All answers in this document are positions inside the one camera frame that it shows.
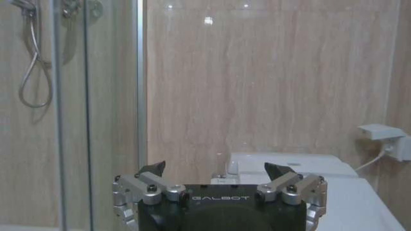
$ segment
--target bolt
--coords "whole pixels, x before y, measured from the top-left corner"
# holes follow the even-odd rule
[[[287,192],[296,193],[296,186],[294,184],[287,186]]]
[[[263,187],[263,189],[267,189],[267,190],[272,189],[267,184],[264,184],[262,187]]]
[[[155,184],[148,185],[147,192],[151,192],[151,193],[156,192],[156,185]]]
[[[181,185],[176,184],[171,187],[171,189],[179,189],[181,187]]]

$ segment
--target toilet lid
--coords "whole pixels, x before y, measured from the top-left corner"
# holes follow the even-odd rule
[[[402,231],[399,224],[367,180],[359,178],[348,164],[331,155],[232,154],[227,179],[212,183],[264,184],[270,182],[264,162],[290,166],[298,173],[324,176],[328,182],[327,214],[318,231]]]
[[[328,183],[327,214],[320,218],[318,231],[404,230],[366,179],[323,175]],[[239,177],[240,184],[270,182],[267,174]]]

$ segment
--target shower head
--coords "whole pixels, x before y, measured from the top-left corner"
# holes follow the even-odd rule
[[[36,6],[29,0],[7,0],[9,4],[20,7],[21,10],[35,11]]]

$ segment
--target power cord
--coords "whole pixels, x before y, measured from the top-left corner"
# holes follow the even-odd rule
[[[378,156],[364,165],[362,165],[360,167],[358,167],[355,169],[355,171],[360,171],[364,167],[367,167],[368,165],[371,165],[372,163],[375,163],[388,152],[391,152],[394,149],[392,145],[386,143],[380,149],[380,152],[378,154]]]

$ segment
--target logo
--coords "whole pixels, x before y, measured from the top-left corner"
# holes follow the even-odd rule
[[[239,200],[248,200],[250,196],[194,196],[191,199],[195,201],[203,201],[203,200],[210,200],[210,201],[239,201]]]

